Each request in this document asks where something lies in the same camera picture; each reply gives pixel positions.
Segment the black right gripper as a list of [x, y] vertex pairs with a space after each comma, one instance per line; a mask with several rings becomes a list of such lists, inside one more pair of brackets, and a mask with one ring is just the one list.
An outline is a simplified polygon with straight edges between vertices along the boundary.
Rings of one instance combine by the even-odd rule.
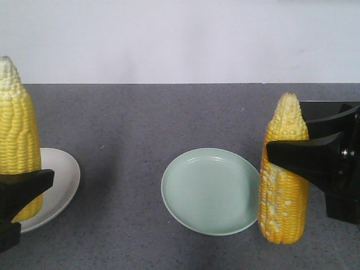
[[269, 162], [325, 192], [328, 217], [359, 225], [359, 106], [305, 122], [310, 139], [268, 142]]

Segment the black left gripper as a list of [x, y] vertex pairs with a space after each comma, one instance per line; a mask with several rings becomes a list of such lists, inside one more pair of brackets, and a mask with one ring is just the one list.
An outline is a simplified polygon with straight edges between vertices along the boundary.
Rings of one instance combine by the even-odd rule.
[[53, 186], [54, 176], [55, 172], [51, 169], [1, 175], [1, 253], [19, 244], [19, 222], [40, 212], [43, 193]]

